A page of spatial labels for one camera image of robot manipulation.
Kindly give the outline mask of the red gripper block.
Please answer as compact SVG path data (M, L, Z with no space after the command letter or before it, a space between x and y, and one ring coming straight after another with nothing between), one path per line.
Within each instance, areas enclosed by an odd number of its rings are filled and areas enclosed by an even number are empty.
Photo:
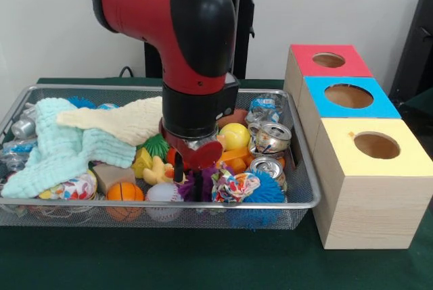
M168 132L163 119L159 123L159 131L166 142L177 152L175 154L174 177L175 182L183 181L183 162L194 169L194 201L202 200L203 177L202 170L217 163L223 154L223 146L217 139L217 128L207 136L199 139L182 139Z

